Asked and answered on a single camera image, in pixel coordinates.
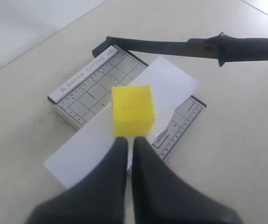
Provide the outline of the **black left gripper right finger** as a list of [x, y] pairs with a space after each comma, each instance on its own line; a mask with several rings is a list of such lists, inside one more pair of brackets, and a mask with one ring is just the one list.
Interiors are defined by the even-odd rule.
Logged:
[[209, 198], [179, 178], [146, 138], [133, 145], [132, 194], [137, 224], [237, 224], [233, 209]]

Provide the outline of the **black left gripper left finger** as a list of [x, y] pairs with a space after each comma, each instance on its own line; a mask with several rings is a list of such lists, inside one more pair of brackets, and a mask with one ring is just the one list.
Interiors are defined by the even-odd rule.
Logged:
[[128, 141], [115, 139], [103, 160], [71, 189], [36, 206], [28, 224], [122, 224]]

